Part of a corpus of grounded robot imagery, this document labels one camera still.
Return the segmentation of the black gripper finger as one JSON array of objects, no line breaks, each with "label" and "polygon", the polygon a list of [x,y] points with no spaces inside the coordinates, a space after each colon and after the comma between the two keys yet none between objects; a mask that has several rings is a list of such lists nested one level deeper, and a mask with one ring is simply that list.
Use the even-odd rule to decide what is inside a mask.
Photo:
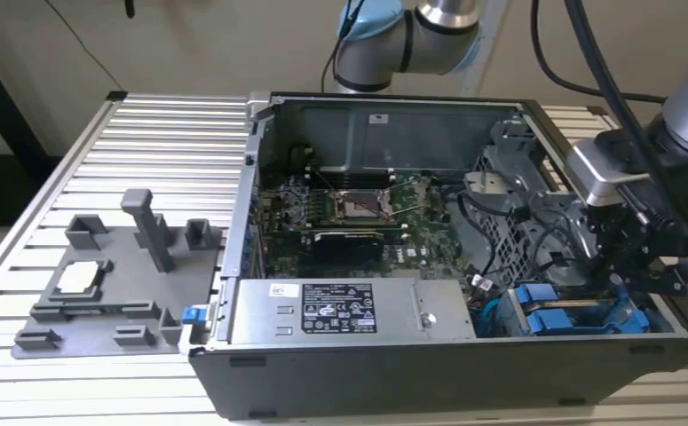
[{"label": "black gripper finger", "polygon": [[622,272],[621,278],[630,291],[653,293],[665,296],[688,296],[688,258],[680,258],[676,264],[660,265],[651,263],[645,269],[632,269]]},{"label": "black gripper finger", "polygon": [[588,208],[588,230],[593,233],[594,253],[588,260],[588,288],[600,286],[621,245],[621,226],[628,217],[622,205]]}]

